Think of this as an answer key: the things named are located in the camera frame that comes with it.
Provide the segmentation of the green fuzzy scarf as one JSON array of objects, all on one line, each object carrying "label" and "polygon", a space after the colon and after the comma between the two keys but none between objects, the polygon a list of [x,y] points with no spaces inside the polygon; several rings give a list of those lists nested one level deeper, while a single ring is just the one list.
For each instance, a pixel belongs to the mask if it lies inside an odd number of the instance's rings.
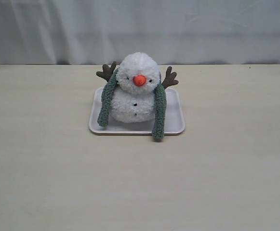
[{"label": "green fuzzy scarf", "polygon": [[101,95],[99,126],[107,127],[111,117],[127,124],[153,120],[152,137],[164,137],[167,99],[160,72],[152,76],[119,75],[117,68],[96,75],[107,81]]}]

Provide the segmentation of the white backdrop curtain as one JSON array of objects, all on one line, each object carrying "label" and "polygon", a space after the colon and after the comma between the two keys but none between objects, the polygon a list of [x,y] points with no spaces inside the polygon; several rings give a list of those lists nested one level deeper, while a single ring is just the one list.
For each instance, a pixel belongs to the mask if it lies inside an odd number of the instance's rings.
[{"label": "white backdrop curtain", "polygon": [[280,0],[0,0],[0,64],[280,64]]}]

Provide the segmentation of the white rectangular tray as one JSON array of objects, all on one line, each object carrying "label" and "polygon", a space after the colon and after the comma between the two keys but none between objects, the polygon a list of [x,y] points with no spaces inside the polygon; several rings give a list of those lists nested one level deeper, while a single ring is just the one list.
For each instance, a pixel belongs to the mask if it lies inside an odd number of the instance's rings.
[{"label": "white rectangular tray", "polygon": [[[107,127],[101,127],[97,123],[97,118],[101,109],[101,95],[103,87],[98,88],[93,97],[91,114],[88,122],[89,130],[96,135],[126,135],[141,136],[151,135],[154,121],[146,121],[142,123],[122,123],[113,118],[109,119]],[[173,88],[167,88],[167,108],[164,124],[164,135],[175,136],[181,134],[185,130],[185,120],[183,116],[179,93]]]}]

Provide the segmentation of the white plush snowman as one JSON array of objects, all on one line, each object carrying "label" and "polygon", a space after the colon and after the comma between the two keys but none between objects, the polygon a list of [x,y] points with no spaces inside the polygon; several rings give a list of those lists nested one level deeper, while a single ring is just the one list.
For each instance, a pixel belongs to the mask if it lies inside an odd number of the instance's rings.
[{"label": "white plush snowman", "polygon": [[120,65],[105,64],[96,75],[107,82],[97,119],[102,127],[108,125],[110,117],[122,123],[163,121],[165,90],[179,83],[171,66],[162,77],[158,64],[143,52],[127,55]]}]

